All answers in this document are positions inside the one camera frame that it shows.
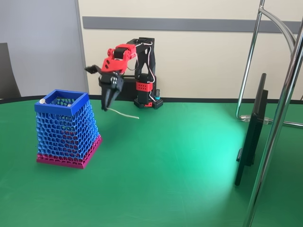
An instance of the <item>red robotic arm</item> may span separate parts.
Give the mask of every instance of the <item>red robotic arm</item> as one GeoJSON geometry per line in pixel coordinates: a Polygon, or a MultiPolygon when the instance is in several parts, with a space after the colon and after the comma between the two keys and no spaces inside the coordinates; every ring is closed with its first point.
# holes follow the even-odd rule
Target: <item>red robotic arm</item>
{"type": "Polygon", "coordinates": [[[104,59],[102,68],[97,65],[86,67],[91,74],[98,72],[99,85],[102,88],[102,109],[107,110],[111,103],[122,91],[123,75],[127,69],[128,61],[137,58],[135,67],[135,79],[137,98],[134,104],[139,107],[153,107],[155,109],[163,105],[160,99],[160,90],[156,89],[154,39],[139,38],[129,41],[127,44],[118,45],[115,49],[107,51],[108,57],[104,59]],[[148,74],[142,73],[142,67],[146,64],[148,74]]]}

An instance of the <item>blue honeycomb basket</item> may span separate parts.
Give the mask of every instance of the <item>blue honeycomb basket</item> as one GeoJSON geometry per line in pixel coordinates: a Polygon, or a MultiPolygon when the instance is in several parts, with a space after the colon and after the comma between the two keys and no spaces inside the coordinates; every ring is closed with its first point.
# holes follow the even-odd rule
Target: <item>blue honeycomb basket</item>
{"type": "Polygon", "coordinates": [[[88,94],[54,90],[35,111],[37,162],[84,168],[102,142],[88,94]]]}

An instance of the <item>chair backrest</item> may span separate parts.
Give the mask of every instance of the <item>chair backrest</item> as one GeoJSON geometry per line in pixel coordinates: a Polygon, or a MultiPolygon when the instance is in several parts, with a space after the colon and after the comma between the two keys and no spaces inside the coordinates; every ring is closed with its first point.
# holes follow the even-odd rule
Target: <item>chair backrest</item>
{"type": "Polygon", "coordinates": [[[10,64],[7,43],[0,44],[0,99],[21,97],[10,64]]]}

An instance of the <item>magenta bottom band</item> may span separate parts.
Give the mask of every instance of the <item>magenta bottom band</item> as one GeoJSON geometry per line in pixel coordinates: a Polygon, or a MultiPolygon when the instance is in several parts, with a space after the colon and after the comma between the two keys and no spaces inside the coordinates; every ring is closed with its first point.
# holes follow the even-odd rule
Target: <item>magenta bottom band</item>
{"type": "Polygon", "coordinates": [[[45,163],[45,164],[51,164],[56,166],[65,166],[65,167],[72,167],[72,168],[78,168],[78,169],[84,169],[85,166],[90,161],[91,157],[94,155],[98,147],[100,146],[102,142],[102,138],[100,135],[96,138],[96,140],[93,142],[92,146],[88,150],[87,154],[83,159],[66,159],[62,160],[62,158],[52,155],[37,155],[37,162],[39,163],[45,163]]]}

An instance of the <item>green table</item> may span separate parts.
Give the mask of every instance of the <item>green table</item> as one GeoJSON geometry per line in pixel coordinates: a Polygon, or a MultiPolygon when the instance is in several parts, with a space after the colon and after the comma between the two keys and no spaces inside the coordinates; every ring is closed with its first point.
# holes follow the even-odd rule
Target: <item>green table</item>
{"type": "MultiPolygon", "coordinates": [[[[247,123],[235,103],[165,103],[158,110],[92,100],[103,143],[84,170],[36,163],[34,103],[0,105],[0,226],[241,227],[270,126],[255,165],[234,186],[247,123]]],[[[247,114],[253,104],[243,104],[247,114]]],[[[276,104],[268,104],[272,117],[276,104]]],[[[303,105],[286,120],[303,122],[303,105]]],[[[303,130],[284,127],[254,227],[303,226],[303,130]]]]}

